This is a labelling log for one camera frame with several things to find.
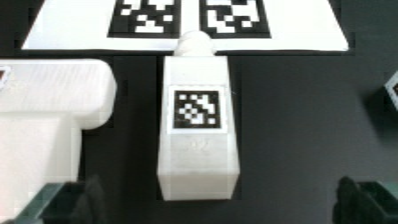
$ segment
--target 3d-printed part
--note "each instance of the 3d-printed part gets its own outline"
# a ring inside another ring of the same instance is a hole
[[[70,113],[0,113],[0,222],[47,183],[77,181],[80,127]]]
[[[82,129],[100,127],[116,98],[107,63],[89,59],[0,60],[2,68],[9,68],[9,80],[0,90],[0,112],[70,112]]]
[[[228,58],[189,56],[166,57],[162,194],[166,200],[231,199],[240,165]]]
[[[214,56],[215,49],[210,36],[201,31],[191,31],[185,33],[178,40],[178,48],[175,50],[175,56]]]

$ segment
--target rectangular white block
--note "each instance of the rectangular white block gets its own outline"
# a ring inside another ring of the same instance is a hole
[[[166,57],[159,154],[164,199],[231,199],[239,175],[228,58]]]
[[[0,223],[47,183],[77,181],[80,143],[70,113],[0,113]]]
[[[100,60],[0,60],[8,82],[0,112],[70,112],[82,129],[109,120],[116,98],[111,67]]]

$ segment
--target paper sheet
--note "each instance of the paper sheet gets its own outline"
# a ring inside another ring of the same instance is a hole
[[[24,49],[171,51],[192,30],[219,51],[349,50],[327,0],[47,0]]]

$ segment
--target white cylinder tip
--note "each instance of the white cylinder tip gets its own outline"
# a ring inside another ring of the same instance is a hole
[[[191,31],[178,40],[175,56],[214,56],[214,42],[203,31]]]

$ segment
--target black and white square pattern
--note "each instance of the black and white square pattern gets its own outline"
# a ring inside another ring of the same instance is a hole
[[[219,91],[176,91],[175,128],[221,128]]]
[[[178,38],[182,0],[118,0],[109,37]]]
[[[203,0],[201,30],[212,38],[271,38],[263,0]]]

